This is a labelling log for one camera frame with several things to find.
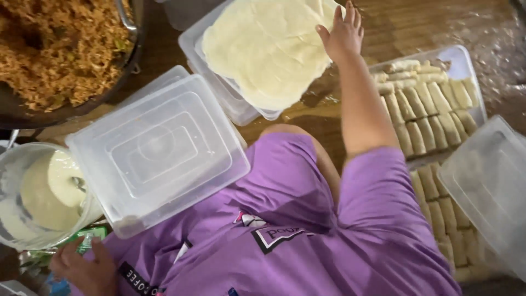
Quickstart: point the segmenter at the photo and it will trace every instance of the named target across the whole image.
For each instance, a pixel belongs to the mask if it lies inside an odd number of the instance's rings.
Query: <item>bowl of batter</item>
[[[97,219],[98,202],[72,177],[83,174],[62,146],[28,143],[0,154],[0,243],[45,249]]]

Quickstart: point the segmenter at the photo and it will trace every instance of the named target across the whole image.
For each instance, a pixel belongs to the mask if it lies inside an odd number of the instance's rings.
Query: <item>person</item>
[[[338,65],[348,159],[340,176],[304,130],[267,128],[239,181],[130,239],[76,242],[51,270],[73,295],[460,295],[411,186],[367,65],[361,16],[317,26]]]

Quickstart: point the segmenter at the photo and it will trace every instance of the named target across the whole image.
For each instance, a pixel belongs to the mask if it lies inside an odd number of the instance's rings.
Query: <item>left hand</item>
[[[100,239],[92,240],[93,261],[76,252],[84,237],[61,247],[53,255],[49,268],[59,277],[75,285],[85,296],[116,296],[115,262]]]

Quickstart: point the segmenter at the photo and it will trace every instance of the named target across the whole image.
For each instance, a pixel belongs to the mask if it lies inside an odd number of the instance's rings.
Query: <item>pan handle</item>
[[[128,30],[131,32],[136,32],[137,27],[128,19],[128,16],[126,15],[126,10],[124,10],[124,5],[122,1],[127,0],[115,0],[115,6],[117,6],[117,10],[119,11],[120,20],[123,21],[123,24]]]

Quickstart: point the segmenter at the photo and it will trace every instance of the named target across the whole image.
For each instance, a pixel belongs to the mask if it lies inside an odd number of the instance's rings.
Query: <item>shirt sleeve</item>
[[[436,248],[416,202],[400,149],[380,147],[356,156],[343,170],[338,224],[344,229],[409,236]]]

